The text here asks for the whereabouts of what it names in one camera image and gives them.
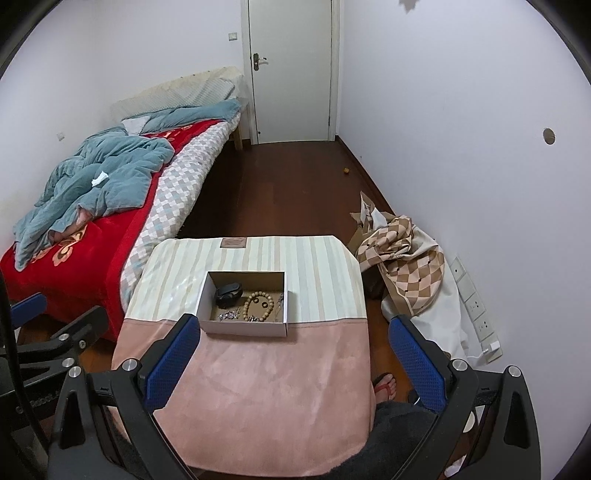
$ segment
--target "foot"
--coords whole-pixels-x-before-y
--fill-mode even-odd
[[[391,374],[386,375],[374,387],[374,392],[376,403],[393,400],[396,396],[396,379]]]

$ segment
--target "power outlet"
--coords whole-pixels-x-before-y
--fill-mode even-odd
[[[475,292],[474,295],[466,300],[466,310],[468,311],[470,320],[473,322],[486,311],[478,292]]]
[[[499,342],[499,338],[497,337],[496,333],[493,333],[492,335],[490,335],[490,337],[488,337],[486,339],[486,341],[482,342],[480,345],[482,347],[482,351],[484,351],[485,349],[489,348],[490,345],[494,342]],[[486,360],[486,363],[489,364],[492,361],[496,360],[497,358],[499,358],[501,355],[503,355],[503,350],[501,348],[499,348],[498,350],[495,350],[492,353],[485,353],[484,355],[484,359]]]
[[[476,331],[476,336],[480,342],[489,343],[488,337],[495,333],[495,329],[492,326],[492,323],[488,319],[488,315],[483,313],[478,317],[478,319],[474,322],[474,330]]]
[[[458,257],[456,257],[456,259],[452,262],[450,268],[452,269],[453,279],[456,281],[456,283],[459,282],[460,278],[462,278],[464,273],[466,273],[466,269]]]

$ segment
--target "blue gripper pad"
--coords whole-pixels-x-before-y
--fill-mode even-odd
[[[47,299],[40,293],[35,293],[29,298],[18,302],[10,308],[12,328],[16,330],[22,327],[37,315],[45,313],[45,310],[47,310]]]
[[[150,413],[164,408],[168,402],[174,387],[199,344],[200,337],[199,321],[196,316],[191,315],[189,321],[146,378],[144,407]]]
[[[425,408],[441,413],[447,404],[443,377],[399,318],[390,322],[388,339]]]

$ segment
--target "blue comforter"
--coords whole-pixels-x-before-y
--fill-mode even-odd
[[[163,138],[130,136],[119,127],[87,138],[76,154],[52,172],[34,208],[14,226],[15,268],[51,245],[50,232],[64,232],[79,209],[93,218],[143,206],[152,173],[170,162],[174,149]],[[92,186],[101,172],[108,178]]]
[[[240,102],[236,99],[223,100],[214,105],[182,106],[167,108],[157,112],[142,113],[133,118],[149,116],[141,134],[158,133],[172,128],[184,127],[201,120],[225,120],[229,122],[240,111]]]

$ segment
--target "white wall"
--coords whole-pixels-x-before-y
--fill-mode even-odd
[[[462,258],[504,350],[490,367],[525,374],[551,479],[591,421],[591,87],[525,0],[402,3],[344,2],[338,134]]]
[[[52,169],[108,127],[96,83],[92,2],[67,0],[27,38],[0,79],[0,250],[39,198]],[[62,132],[65,139],[58,141]]]
[[[243,70],[240,0],[98,0],[111,102],[180,76]],[[238,33],[238,41],[228,34]]]

